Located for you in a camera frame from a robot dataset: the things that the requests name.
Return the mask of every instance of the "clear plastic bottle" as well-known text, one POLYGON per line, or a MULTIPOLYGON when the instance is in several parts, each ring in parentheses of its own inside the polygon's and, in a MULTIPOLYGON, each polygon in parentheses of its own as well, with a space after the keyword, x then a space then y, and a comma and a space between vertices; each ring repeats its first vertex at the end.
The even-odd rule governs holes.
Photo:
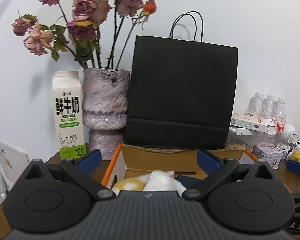
POLYGON ((250 116, 260 116, 259 114, 264 115, 262 104, 263 93, 256 92, 255 96, 250 99, 249 106, 246 109, 245 114, 250 116))
POLYGON ((267 99, 263 100, 263 109, 265 118, 271 119, 275 125, 277 125, 277 110, 275 106, 275 96, 268 95, 267 99))
POLYGON ((278 132, 283 131, 287 119, 286 108, 285 108, 285 99, 278 98, 278 101, 275 104, 277 110, 277 125, 276 130, 278 132))

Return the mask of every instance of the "vase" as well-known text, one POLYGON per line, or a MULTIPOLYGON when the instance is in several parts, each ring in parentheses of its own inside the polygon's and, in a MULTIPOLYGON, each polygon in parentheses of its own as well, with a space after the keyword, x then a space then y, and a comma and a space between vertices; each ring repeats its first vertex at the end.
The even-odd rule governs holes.
POLYGON ((89 150, 99 149, 102 159, 110 160, 123 143, 130 71, 90 68, 83 74, 83 123, 91 129, 89 150))
POLYGON ((123 144, 123 129, 89 131, 88 149, 99 149, 103 160, 111 160, 119 144, 123 144))

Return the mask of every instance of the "brown table surface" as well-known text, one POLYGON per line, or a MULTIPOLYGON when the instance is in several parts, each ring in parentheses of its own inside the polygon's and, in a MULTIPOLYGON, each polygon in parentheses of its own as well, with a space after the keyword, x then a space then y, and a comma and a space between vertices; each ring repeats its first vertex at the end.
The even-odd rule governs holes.
MULTIPOLYGON (((59 153, 52 156, 46 163, 56 164, 61 161, 59 153)), ((300 176, 286 170, 286 160, 281 160, 275 170, 282 182, 292 191, 300 192, 300 176)), ((96 181, 101 181, 110 161, 102 161, 100 167, 91 175, 96 181)), ((11 231, 0 205, 0 239, 11 231)))

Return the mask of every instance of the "milk carton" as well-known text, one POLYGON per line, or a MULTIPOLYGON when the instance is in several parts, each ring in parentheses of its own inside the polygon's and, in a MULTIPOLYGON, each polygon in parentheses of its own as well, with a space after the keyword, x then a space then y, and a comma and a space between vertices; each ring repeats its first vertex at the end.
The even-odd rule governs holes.
POLYGON ((61 159, 86 154, 82 122, 82 90, 78 71, 54 72, 53 112, 61 159))

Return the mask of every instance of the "white wall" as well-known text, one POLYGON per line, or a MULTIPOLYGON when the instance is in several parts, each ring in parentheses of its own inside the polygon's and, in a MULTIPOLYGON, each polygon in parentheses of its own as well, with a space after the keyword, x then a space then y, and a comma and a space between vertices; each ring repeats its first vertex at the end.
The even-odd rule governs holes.
MULTIPOLYGON (((61 1, 69 19, 71 1, 61 1)), ((287 122, 300 134, 300 0, 155 1, 158 10, 143 31, 139 27, 134 31, 122 68, 131 68, 136 34, 167 37, 179 14, 200 11, 206 42, 239 47, 234 110, 243 112, 256 91, 284 97, 287 122)), ((46 25, 53 24, 61 14, 57 5, 41 5, 38 0, 0 0, 0 140, 26 151, 30 159, 46 161, 57 151, 50 104, 52 72, 80 70, 80 66, 70 54, 62 54, 58 63, 49 55, 30 54, 22 45, 25 36, 12 33, 11 23, 18 10, 21 15, 37 15, 46 25)), ((112 10, 108 19, 101 25, 104 62, 113 37, 112 10)), ((180 22, 192 35, 194 24, 188 18, 180 22)), ((130 20, 126 19, 117 48, 122 47, 129 27, 130 20)), ((176 38, 190 39, 181 26, 176 27, 176 38)))

